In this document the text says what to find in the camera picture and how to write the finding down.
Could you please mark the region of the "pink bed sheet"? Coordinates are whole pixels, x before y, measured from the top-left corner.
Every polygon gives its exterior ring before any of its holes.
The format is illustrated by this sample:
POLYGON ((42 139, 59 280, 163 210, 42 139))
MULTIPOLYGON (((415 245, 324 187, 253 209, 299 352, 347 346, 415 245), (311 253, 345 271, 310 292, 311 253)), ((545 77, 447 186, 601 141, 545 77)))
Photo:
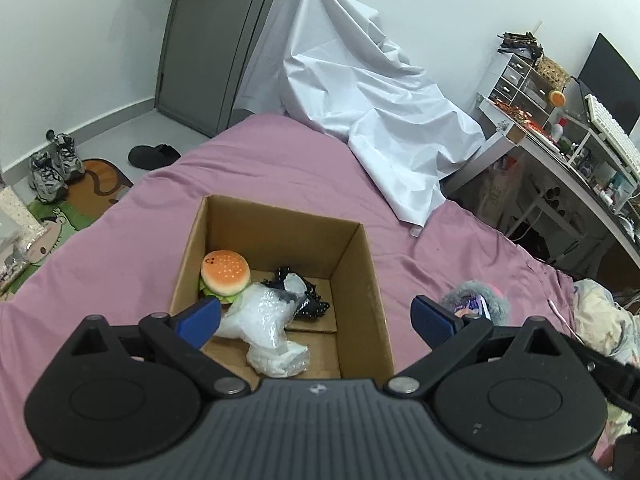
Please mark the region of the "pink bed sheet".
POLYGON ((565 275, 472 212, 446 202, 412 237, 340 141, 288 118, 250 118, 147 174, 2 304, 3 478, 21 477, 38 460, 24 403, 63 340, 90 313, 129 323, 167 307, 198 206, 214 193, 363 224, 400 365, 422 350, 408 321, 417 290, 441 292, 478 275, 510 295, 517 320, 543 311, 548 300, 570 307, 565 275))

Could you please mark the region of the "black monitor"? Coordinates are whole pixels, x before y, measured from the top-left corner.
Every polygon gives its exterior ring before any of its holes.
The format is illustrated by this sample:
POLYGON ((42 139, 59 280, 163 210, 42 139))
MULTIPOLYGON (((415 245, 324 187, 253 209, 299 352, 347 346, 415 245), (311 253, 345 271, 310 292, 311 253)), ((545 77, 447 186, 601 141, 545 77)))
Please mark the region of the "black monitor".
POLYGON ((600 32, 578 79, 629 136, 639 120, 639 76, 600 32))

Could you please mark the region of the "packaged goods pile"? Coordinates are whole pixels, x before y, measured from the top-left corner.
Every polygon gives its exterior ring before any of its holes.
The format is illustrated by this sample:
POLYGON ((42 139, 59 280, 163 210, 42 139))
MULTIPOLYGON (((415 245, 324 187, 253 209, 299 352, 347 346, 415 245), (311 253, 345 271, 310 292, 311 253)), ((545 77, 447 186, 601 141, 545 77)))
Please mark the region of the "packaged goods pile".
POLYGON ((28 251, 43 236, 43 226, 9 186, 1 187, 1 292, 30 265, 28 251))

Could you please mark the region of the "cartoon floor mat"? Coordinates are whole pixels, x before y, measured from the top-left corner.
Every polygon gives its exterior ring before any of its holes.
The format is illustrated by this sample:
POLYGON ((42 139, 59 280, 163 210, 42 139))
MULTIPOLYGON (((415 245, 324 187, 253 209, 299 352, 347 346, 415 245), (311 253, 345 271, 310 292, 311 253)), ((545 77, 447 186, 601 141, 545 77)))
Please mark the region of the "cartoon floor mat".
POLYGON ((44 233, 29 248, 29 265, 2 294, 3 300, 15 294, 52 252, 76 232, 91 226, 134 185, 122 170, 108 160, 88 158, 84 160, 84 165, 85 175, 70 184, 64 200, 53 204, 33 200, 28 205, 44 233))

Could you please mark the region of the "orange ball figurine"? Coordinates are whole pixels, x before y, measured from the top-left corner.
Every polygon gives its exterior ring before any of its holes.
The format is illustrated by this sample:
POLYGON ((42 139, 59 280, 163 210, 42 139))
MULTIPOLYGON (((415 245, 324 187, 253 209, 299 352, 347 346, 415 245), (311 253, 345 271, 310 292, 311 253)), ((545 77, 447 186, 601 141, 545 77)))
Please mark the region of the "orange ball figurine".
POLYGON ((552 89, 548 92, 548 101, 553 107, 564 107, 566 96, 562 90, 552 89))

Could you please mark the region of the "cardboard box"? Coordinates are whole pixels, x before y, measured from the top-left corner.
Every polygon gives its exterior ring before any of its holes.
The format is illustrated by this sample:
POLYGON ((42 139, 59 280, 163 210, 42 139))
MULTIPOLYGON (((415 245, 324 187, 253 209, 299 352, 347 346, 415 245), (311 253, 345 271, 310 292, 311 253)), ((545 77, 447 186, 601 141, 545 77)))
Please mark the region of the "cardboard box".
POLYGON ((186 242, 169 312, 203 296, 201 265, 214 250, 241 255, 255 283, 281 287, 288 274, 312 293, 305 314, 285 327, 309 350, 304 379, 394 374, 383 303, 363 224, 212 195, 201 201, 186 242))

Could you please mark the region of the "clear plastic bag white filling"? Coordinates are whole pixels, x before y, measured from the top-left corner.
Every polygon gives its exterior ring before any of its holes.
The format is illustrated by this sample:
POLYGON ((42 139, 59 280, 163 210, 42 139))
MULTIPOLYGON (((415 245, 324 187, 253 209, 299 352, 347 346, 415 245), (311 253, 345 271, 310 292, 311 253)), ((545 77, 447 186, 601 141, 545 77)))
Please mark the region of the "clear plastic bag white filling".
POLYGON ((248 344, 247 363, 258 374, 289 378, 306 372, 310 352, 306 344, 289 340, 285 326, 306 300, 302 278, 290 273, 282 288, 254 283, 244 289, 222 316, 216 337, 248 344))

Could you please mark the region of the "grey fuzzy plush pouch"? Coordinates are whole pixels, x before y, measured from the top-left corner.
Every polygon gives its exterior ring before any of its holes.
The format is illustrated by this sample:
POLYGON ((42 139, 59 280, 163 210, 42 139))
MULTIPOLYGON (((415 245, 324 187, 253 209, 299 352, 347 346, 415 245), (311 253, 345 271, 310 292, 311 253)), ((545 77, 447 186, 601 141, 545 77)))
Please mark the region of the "grey fuzzy plush pouch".
POLYGON ((506 297, 494 286, 480 281, 467 281, 442 296, 440 304, 458 318, 478 315, 495 325, 509 322, 511 306, 506 297))

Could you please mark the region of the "white desk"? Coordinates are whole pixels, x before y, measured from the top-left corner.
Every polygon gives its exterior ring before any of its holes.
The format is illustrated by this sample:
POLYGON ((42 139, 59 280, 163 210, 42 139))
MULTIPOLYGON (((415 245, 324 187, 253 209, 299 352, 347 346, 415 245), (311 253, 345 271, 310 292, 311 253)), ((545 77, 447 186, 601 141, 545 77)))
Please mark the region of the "white desk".
POLYGON ((509 154, 514 148, 520 148, 541 166, 544 166, 553 177, 560 180, 604 225, 605 229, 625 249, 626 254, 639 266, 639 249, 629 235, 615 219, 614 212, 603 200, 597 198, 592 188, 578 176, 570 164, 554 151, 546 148, 538 138, 523 128, 513 118, 503 113, 490 99, 479 96, 475 110, 484 115, 495 127, 496 131, 485 140, 482 146, 466 162, 466 164, 442 180, 442 192, 454 194, 463 185, 470 182, 486 168, 490 167, 502 156, 509 154))

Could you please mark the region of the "grey door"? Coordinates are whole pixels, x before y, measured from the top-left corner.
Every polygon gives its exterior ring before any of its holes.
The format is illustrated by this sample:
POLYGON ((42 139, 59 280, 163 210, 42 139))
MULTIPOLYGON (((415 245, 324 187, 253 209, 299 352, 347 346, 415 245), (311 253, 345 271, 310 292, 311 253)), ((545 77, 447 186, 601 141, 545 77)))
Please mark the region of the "grey door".
POLYGON ((171 0, 155 108, 209 136, 246 115, 232 110, 273 0, 171 0))

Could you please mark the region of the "grey sneaker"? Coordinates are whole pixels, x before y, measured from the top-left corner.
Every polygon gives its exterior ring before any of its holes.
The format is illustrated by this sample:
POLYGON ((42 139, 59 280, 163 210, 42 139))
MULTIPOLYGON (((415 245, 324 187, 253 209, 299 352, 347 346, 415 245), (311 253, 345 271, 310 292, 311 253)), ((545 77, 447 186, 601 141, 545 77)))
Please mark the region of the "grey sneaker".
POLYGON ((76 181, 85 175, 84 162, 77 153, 75 139, 65 133, 53 136, 54 160, 58 172, 66 182, 76 181))
POLYGON ((68 186, 62 174, 55 168, 48 152, 36 153, 29 159, 28 185, 41 203, 50 204, 62 200, 68 186))

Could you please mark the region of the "white cover sheet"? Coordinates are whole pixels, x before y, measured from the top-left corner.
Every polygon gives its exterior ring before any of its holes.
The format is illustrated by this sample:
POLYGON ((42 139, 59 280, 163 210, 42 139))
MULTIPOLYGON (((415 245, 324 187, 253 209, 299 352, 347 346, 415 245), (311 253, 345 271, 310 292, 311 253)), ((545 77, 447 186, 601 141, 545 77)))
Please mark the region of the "white cover sheet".
POLYGON ((396 217, 418 229, 445 201, 442 179, 485 141, 357 0, 273 0, 234 105, 344 142, 396 217))

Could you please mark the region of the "plush hamburger toy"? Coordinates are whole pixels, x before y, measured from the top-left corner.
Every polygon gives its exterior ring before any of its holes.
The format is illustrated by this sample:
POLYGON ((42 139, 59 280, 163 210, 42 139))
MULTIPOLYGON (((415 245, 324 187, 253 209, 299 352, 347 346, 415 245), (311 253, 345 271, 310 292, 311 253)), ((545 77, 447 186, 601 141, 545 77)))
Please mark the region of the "plush hamburger toy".
POLYGON ((249 284, 250 266, 237 252, 214 250, 203 258, 198 282, 202 295, 216 297, 222 304, 232 304, 249 284))

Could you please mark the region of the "grey sneaker right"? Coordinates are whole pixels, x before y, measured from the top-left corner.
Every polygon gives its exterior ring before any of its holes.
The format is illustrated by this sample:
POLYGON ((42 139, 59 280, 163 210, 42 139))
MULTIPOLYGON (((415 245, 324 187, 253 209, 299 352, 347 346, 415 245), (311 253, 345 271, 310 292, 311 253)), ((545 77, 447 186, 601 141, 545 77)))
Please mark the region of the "grey sneaker right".
POLYGON ((54 160, 58 172, 66 182, 76 181, 85 175, 84 162, 77 153, 75 139, 65 133, 53 136, 54 160))

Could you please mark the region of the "grey sneaker left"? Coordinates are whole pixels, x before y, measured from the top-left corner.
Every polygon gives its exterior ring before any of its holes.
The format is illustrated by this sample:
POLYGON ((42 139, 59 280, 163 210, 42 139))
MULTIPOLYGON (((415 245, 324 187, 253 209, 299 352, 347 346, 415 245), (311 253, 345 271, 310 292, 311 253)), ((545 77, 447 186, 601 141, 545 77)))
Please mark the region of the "grey sneaker left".
POLYGON ((62 174, 55 168, 48 152, 36 153, 29 159, 28 185, 41 203, 50 204, 62 200, 68 186, 62 174))

